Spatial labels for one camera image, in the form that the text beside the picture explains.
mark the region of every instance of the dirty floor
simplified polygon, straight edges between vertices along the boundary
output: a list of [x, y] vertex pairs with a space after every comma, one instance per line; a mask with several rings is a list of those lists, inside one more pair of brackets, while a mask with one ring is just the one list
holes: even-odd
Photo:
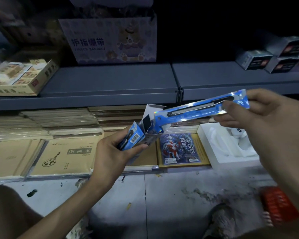
[[[235, 209], [237, 235], [264, 226], [257, 190], [275, 185], [261, 169], [131, 175], [91, 209], [98, 238], [201, 238], [209, 210], [226, 202]], [[77, 179], [14, 182], [15, 189], [45, 216], [77, 191]]]

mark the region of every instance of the hand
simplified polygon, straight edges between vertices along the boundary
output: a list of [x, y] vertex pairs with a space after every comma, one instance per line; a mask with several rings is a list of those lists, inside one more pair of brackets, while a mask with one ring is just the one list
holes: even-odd
[[245, 129], [267, 170], [284, 162], [288, 166], [299, 155], [299, 101], [265, 89], [248, 90], [247, 96], [250, 109], [224, 101], [227, 114], [215, 116], [215, 121]]
[[142, 144], [129, 150], [118, 150], [116, 146], [127, 135], [128, 130], [129, 127], [98, 142], [91, 182], [95, 181], [109, 190], [123, 172], [128, 160], [148, 148], [148, 145]]

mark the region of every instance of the sneaker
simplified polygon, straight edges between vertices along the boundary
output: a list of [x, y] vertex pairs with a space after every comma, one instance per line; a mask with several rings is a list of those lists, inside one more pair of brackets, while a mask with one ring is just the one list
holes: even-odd
[[203, 236], [206, 238], [231, 239], [235, 237], [234, 210], [226, 204], [216, 205], [209, 213], [210, 223]]

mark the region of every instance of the gray shelf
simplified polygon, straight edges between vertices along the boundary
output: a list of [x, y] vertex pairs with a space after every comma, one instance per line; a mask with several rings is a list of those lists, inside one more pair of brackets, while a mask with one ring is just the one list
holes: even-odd
[[0, 97], [0, 111], [176, 103], [177, 95], [170, 64], [68, 67], [39, 96]]
[[172, 64], [183, 100], [201, 100], [239, 89], [266, 88], [280, 94], [299, 94], [299, 72], [269, 74], [243, 70], [235, 62]]

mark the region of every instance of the paint palette illustration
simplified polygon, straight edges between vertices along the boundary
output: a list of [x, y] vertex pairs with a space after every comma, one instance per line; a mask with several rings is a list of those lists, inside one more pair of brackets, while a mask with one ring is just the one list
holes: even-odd
[[61, 152], [58, 152], [58, 154], [54, 158], [50, 158], [48, 160], [45, 160], [42, 164], [43, 167], [50, 167], [52, 165], [56, 164], [56, 157], [59, 156]]

